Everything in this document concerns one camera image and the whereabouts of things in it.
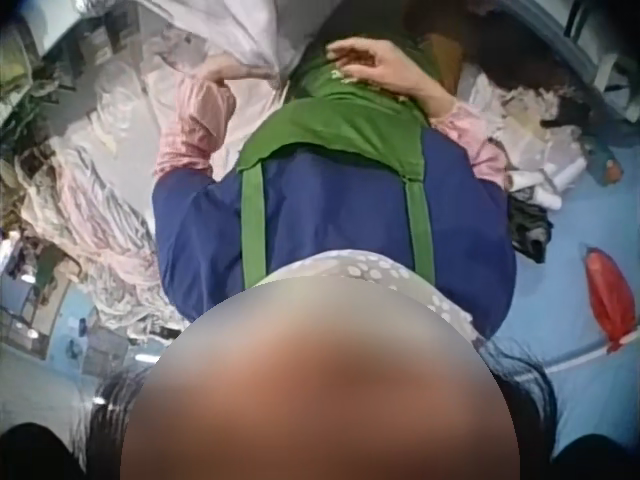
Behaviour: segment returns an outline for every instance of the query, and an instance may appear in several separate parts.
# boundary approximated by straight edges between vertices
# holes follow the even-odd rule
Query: white polka dot fabric
[[[344,277],[375,283],[422,303],[451,324],[476,346],[484,340],[472,324],[472,317],[449,301],[433,285],[384,256],[357,250],[322,253],[270,275],[262,284],[295,277]]]

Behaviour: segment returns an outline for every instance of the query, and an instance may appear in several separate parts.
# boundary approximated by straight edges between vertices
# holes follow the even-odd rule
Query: blue shirt
[[[422,134],[436,285],[490,338],[507,316],[516,262],[507,197],[478,180],[465,150],[436,130]],[[263,165],[267,269],[329,250],[366,250],[413,269],[401,179],[358,155],[309,145],[283,148]],[[241,178],[215,182],[177,169],[153,193],[162,284],[194,321],[244,290]]]

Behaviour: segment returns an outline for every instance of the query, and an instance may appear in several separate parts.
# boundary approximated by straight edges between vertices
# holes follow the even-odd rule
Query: red bag
[[[618,265],[602,250],[590,248],[585,264],[591,309],[609,337],[611,354],[622,348],[621,340],[636,328],[633,293]]]

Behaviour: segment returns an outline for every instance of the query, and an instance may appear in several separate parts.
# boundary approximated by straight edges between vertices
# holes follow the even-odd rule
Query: pink sleeve
[[[449,115],[431,119],[431,124],[467,151],[477,178],[504,188],[507,156],[489,141],[487,124],[479,114],[468,105],[458,102]]]
[[[182,75],[176,101],[176,119],[160,137],[156,180],[176,168],[211,176],[211,155],[224,143],[235,97],[226,86]]]

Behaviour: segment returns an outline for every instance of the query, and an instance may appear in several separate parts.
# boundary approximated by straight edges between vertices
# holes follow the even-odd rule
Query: blue floor
[[[640,135],[614,152],[624,180],[602,188],[585,175],[552,216],[546,265],[521,257],[516,298],[498,339],[543,362],[565,360],[604,344],[589,306],[582,256],[601,248],[623,270],[640,307]],[[560,401],[558,448],[589,433],[632,447],[640,438],[640,342],[619,353],[552,376]]]

